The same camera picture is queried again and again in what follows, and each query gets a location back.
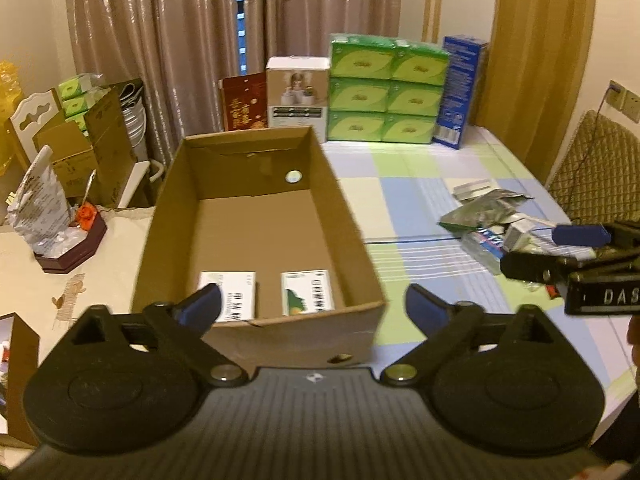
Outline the brown box at edge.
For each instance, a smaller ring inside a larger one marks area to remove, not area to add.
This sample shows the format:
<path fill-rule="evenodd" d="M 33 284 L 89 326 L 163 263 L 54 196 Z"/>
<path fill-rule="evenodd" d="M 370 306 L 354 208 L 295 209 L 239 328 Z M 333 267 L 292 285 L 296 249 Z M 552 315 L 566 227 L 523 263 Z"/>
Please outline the brown box at edge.
<path fill-rule="evenodd" d="M 17 313 L 1 317 L 1 444 L 34 448 L 23 394 L 38 367 L 39 335 Z"/>

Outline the dark red hexagonal tray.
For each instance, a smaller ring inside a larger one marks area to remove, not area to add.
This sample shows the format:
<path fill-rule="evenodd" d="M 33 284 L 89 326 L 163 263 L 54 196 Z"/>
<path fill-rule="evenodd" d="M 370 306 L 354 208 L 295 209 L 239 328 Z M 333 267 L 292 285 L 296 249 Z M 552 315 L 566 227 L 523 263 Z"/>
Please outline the dark red hexagonal tray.
<path fill-rule="evenodd" d="M 97 212 L 93 225 L 84 240 L 70 248 L 61 257 L 47 258 L 34 255 L 35 260 L 44 273 L 69 274 L 70 271 L 76 269 L 96 253 L 106 231 L 106 223 L 101 214 Z"/>

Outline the open brown cardboard box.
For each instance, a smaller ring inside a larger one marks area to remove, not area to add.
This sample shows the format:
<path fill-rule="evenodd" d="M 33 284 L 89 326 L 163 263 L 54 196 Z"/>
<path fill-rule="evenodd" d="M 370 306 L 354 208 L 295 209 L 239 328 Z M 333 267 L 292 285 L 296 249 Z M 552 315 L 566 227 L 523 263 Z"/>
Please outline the open brown cardboard box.
<path fill-rule="evenodd" d="M 335 309 L 285 316 L 281 274 L 328 270 Z M 178 302 L 207 271 L 257 278 L 251 321 L 205 341 L 247 370 L 370 358 L 386 301 L 348 203 L 311 128 L 188 136 L 157 200 L 131 307 Z"/>

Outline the silver foil pouch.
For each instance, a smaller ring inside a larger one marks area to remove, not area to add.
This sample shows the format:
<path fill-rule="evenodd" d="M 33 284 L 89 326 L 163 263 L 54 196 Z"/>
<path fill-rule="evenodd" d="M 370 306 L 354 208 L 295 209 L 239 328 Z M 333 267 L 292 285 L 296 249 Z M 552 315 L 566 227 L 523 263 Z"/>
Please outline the silver foil pouch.
<path fill-rule="evenodd" d="M 452 189 L 460 203 L 440 217 L 438 224 L 451 232 L 471 232 L 506 223 L 506 218 L 518 212 L 518 207 L 533 197 L 506 188 L 497 188 L 489 180 L 460 184 Z"/>

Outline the blue milk carton box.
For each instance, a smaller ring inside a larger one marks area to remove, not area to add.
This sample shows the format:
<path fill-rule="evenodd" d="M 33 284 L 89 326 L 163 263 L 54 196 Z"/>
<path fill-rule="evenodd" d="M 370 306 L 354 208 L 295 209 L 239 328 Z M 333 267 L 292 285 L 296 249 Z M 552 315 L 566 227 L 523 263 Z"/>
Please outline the blue milk carton box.
<path fill-rule="evenodd" d="M 461 148 L 464 130 L 471 122 L 489 44 L 472 36 L 458 35 L 446 36 L 442 47 L 449 54 L 449 66 L 433 140 L 457 150 Z"/>

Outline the brown paper bag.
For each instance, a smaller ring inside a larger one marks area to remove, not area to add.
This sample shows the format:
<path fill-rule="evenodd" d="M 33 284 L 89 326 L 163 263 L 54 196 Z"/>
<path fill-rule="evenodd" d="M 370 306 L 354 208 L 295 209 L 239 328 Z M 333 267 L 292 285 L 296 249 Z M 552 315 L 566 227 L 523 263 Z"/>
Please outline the brown paper bag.
<path fill-rule="evenodd" d="M 35 135 L 35 146 L 52 150 L 51 165 L 70 200 L 88 196 L 114 208 L 137 162 L 119 102 L 112 89 L 88 110 L 86 131 L 59 112 Z"/>

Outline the yellow plastic bag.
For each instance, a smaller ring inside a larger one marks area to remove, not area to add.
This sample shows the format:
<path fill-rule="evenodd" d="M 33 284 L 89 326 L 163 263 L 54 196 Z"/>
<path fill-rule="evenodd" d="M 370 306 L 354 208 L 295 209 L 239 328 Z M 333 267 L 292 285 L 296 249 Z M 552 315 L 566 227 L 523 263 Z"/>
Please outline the yellow plastic bag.
<path fill-rule="evenodd" d="M 13 115 L 17 102 L 23 99 L 23 90 L 18 79 L 17 67 L 8 62 L 0 62 L 0 176 L 6 173 L 14 155 L 11 139 L 6 130 L 6 121 Z"/>

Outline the white bird medicine box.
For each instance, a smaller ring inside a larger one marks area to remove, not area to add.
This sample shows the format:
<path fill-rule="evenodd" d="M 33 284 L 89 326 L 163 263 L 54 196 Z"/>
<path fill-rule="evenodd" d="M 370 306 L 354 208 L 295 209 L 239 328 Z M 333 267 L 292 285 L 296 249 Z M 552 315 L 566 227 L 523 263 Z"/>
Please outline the white bird medicine box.
<path fill-rule="evenodd" d="M 538 226 L 546 229 L 553 229 L 556 227 L 554 222 L 546 219 L 530 216 L 529 214 L 523 214 L 522 212 L 516 212 L 506 218 L 506 232 L 503 234 L 503 249 L 506 252 L 513 252 L 525 247 L 534 229 Z"/>

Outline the beige shiny curtain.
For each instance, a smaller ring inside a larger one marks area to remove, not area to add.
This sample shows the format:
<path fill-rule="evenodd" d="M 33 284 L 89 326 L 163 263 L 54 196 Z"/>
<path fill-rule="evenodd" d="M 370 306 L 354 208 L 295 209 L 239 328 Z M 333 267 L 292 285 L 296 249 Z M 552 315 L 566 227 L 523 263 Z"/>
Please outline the beige shiny curtain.
<path fill-rule="evenodd" d="M 78 70 L 140 79 L 152 155 L 224 126 L 218 82 L 273 56 L 324 55 L 334 32 L 395 36 L 400 0 L 66 0 Z"/>

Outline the white product box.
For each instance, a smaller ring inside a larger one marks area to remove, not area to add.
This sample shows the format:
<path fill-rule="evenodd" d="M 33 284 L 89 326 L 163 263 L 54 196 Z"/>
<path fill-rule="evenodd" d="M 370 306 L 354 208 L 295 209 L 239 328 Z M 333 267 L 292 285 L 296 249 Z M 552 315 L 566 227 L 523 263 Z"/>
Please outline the white product box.
<path fill-rule="evenodd" d="M 326 142 L 330 60 L 322 56 L 274 56 L 266 66 L 269 128 L 311 127 Z"/>

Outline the clear plastic blister pack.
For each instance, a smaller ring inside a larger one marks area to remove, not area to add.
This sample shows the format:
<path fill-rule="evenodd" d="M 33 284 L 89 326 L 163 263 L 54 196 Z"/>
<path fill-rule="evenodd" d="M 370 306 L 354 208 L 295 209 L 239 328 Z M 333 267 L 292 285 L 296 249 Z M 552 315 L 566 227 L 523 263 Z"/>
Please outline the clear plastic blister pack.
<path fill-rule="evenodd" d="M 503 236 L 491 229 L 478 229 L 467 232 L 460 238 L 462 249 L 475 261 L 494 275 L 499 275 L 500 261 L 506 253 L 503 248 Z"/>

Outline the checked tablecloth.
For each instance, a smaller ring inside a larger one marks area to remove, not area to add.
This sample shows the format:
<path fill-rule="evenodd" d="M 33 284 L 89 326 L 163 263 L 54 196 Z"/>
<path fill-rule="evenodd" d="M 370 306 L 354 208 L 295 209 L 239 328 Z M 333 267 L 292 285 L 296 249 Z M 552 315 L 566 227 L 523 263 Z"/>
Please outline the checked tablecloth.
<path fill-rule="evenodd" d="M 513 281 L 466 252 L 463 233 L 484 220 L 464 203 L 492 190 L 515 197 L 516 215 L 533 223 L 535 248 L 576 258 L 588 250 L 555 248 L 551 230 L 566 222 L 544 186 L 489 131 L 471 128 L 458 148 L 445 144 L 331 141 L 324 144 L 383 286 L 388 307 L 373 344 L 382 368 L 423 341 L 409 321 L 405 292 L 419 284 L 448 302 L 471 300 L 489 312 L 536 304 L 574 344 L 596 374 L 608 403 L 634 391 L 626 318 L 574 318 L 544 285 Z"/>

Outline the ochre curtain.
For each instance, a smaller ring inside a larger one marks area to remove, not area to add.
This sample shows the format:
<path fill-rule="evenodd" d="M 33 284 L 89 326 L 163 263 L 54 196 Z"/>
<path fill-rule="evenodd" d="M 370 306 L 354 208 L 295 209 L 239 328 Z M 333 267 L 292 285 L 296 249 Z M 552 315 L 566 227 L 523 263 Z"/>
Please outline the ochre curtain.
<path fill-rule="evenodd" d="M 476 115 L 539 180 L 558 156 L 588 58 L 596 0 L 496 0 Z"/>

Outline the green white medicine box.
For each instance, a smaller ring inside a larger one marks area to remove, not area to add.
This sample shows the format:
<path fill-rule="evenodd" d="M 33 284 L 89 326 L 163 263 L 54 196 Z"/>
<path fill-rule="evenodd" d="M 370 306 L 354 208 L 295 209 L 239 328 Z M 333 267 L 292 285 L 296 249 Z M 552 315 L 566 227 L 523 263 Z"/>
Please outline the green white medicine box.
<path fill-rule="evenodd" d="M 335 309 L 328 270 L 284 272 L 281 274 L 281 289 L 285 316 Z"/>

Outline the dark red gift box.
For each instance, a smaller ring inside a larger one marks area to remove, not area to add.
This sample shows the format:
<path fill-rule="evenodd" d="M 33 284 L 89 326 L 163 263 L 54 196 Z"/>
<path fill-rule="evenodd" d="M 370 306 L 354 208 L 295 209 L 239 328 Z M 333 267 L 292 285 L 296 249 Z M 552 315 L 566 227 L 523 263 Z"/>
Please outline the dark red gift box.
<path fill-rule="evenodd" d="M 268 126 L 265 73 L 222 78 L 218 88 L 224 130 L 263 129 Z"/>

